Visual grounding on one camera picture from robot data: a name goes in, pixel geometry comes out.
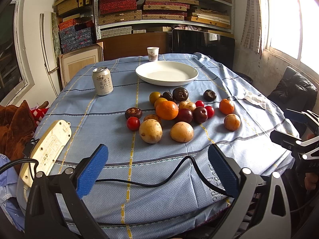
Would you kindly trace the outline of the person's right hand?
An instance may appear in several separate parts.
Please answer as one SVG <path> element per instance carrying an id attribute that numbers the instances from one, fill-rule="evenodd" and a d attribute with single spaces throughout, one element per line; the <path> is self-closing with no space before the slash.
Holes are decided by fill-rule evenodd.
<path id="1" fill-rule="evenodd" d="M 318 175 L 315 173 L 306 173 L 304 179 L 304 185 L 306 190 L 312 191 L 316 189 L 316 183 L 318 182 Z"/>

